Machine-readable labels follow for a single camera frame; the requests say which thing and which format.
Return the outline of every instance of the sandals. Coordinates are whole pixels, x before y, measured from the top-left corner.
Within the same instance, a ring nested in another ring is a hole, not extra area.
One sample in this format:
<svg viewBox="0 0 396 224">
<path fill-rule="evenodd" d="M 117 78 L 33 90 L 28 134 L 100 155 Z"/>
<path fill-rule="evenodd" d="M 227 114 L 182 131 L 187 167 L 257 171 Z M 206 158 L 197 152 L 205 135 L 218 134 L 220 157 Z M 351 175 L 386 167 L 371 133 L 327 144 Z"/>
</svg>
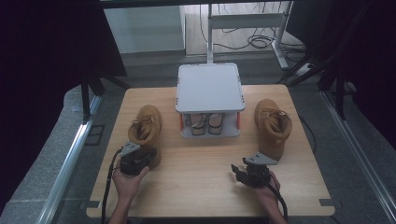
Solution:
<svg viewBox="0 0 396 224">
<path fill-rule="evenodd" d="M 192 135 L 204 134 L 207 120 L 208 132 L 216 135 L 221 134 L 223 116 L 224 114 L 190 114 Z"/>
</svg>

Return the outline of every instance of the table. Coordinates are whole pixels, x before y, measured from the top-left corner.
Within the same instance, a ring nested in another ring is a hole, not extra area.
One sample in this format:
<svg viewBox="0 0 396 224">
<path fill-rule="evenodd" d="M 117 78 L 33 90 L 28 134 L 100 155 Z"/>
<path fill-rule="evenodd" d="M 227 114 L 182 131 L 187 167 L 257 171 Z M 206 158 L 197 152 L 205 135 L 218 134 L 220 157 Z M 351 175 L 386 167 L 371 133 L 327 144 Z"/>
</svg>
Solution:
<svg viewBox="0 0 396 224">
<path fill-rule="evenodd" d="M 162 161 L 150 170 L 129 210 L 130 217 L 261 217 L 265 216 L 252 189 L 236 182 L 231 164 L 242 166 L 242 158 L 258 151 L 258 129 L 254 108 L 264 98 L 290 114 L 293 129 L 278 165 L 270 166 L 281 183 L 281 194 L 289 216 L 331 216 L 330 200 L 303 126 L 284 85 L 242 86 L 246 109 L 240 113 L 240 135 L 234 138 L 187 139 L 180 135 L 175 110 L 177 88 L 129 89 L 125 92 L 106 155 L 94 185 L 91 201 L 101 202 L 108 165 L 114 153 L 128 140 L 131 121 L 143 105 L 155 105 L 163 117 Z M 117 203 L 111 185 L 106 215 Z M 101 216 L 101 207 L 87 208 L 89 217 Z"/>
</svg>

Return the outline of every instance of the boot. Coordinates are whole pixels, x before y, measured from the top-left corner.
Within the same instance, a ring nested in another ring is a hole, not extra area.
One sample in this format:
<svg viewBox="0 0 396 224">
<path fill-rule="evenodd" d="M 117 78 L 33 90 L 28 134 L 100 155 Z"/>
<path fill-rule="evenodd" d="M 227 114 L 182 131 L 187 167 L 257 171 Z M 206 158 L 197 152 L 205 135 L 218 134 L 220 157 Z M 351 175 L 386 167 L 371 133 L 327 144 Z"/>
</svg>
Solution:
<svg viewBox="0 0 396 224">
<path fill-rule="evenodd" d="M 136 120 L 128 130 L 129 140 L 140 146 L 136 158 L 143 158 L 148 153 L 156 155 L 149 163 L 149 168 L 155 168 L 161 161 L 160 131 L 163 121 L 160 111 L 153 105 L 145 105 L 137 113 Z"/>
<path fill-rule="evenodd" d="M 256 105 L 254 121 L 259 128 L 259 151 L 279 161 L 285 149 L 285 141 L 291 132 L 291 119 L 285 111 L 270 100 L 261 100 Z"/>
</svg>

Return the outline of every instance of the gray carpet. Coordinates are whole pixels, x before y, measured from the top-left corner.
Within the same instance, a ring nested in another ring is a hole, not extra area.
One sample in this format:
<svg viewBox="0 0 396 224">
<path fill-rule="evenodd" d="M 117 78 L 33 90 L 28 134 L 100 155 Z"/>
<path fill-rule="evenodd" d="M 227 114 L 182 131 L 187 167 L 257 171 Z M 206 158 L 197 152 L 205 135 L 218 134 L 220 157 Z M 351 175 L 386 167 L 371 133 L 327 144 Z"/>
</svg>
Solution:
<svg viewBox="0 0 396 224">
<path fill-rule="evenodd" d="M 119 77 L 133 88 L 171 87 L 177 84 L 178 67 L 185 63 L 204 63 L 205 57 L 124 58 L 128 77 Z M 272 84 L 284 73 L 273 54 L 226 55 L 216 63 L 236 63 L 243 85 Z M 343 135 L 337 128 L 316 86 L 320 75 L 290 88 L 290 95 L 302 120 L 326 186 L 336 206 L 332 217 L 290 217 L 290 223 L 390 223 L 365 175 L 357 164 Z M 92 136 L 81 150 L 74 173 L 52 223 L 100 223 L 85 215 L 86 202 L 104 156 L 118 115 L 123 94 L 119 86 L 103 79 L 106 93 L 95 117 Z M 50 188 L 63 164 L 78 125 L 82 120 L 80 89 L 64 98 L 64 111 L 34 166 L 0 218 L 0 223 L 33 223 L 37 220 Z M 396 154 L 385 138 L 346 97 L 347 123 L 361 143 L 378 175 L 392 195 L 396 193 Z M 262 223 L 257 218 L 147 218 L 135 223 Z"/>
</svg>

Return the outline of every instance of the shoe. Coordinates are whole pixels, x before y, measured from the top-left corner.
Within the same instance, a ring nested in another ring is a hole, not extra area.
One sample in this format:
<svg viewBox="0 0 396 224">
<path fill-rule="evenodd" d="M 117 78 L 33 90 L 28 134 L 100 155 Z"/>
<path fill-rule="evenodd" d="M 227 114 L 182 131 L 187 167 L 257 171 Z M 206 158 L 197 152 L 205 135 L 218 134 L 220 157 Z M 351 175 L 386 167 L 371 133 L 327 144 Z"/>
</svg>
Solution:
<svg viewBox="0 0 396 224">
<path fill-rule="evenodd" d="M 209 118 L 209 130 L 211 134 L 221 134 L 223 114 L 212 114 Z"/>
<path fill-rule="evenodd" d="M 279 161 L 292 128 L 288 113 L 280 110 L 274 101 L 264 99 L 256 105 L 254 121 L 259 128 L 260 153 Z"/>
<path fill-rule="evenodd" d="M 140 108 L 136 119 L 128 130 L 129 140 L 140 146 L 136 151 L 136 158 L 143 158 L 149 153 L 155 155 L 149 163 L 153 169 L 161 161 L 160 131 L 163 125 L 161 113 L 154 105 L 145 105 Z"/>
<path fill-rule="evenodd" d="M 190 114 L 192 135 L 201 135 L 205 133 L 205 115 Z"/>
</svg>

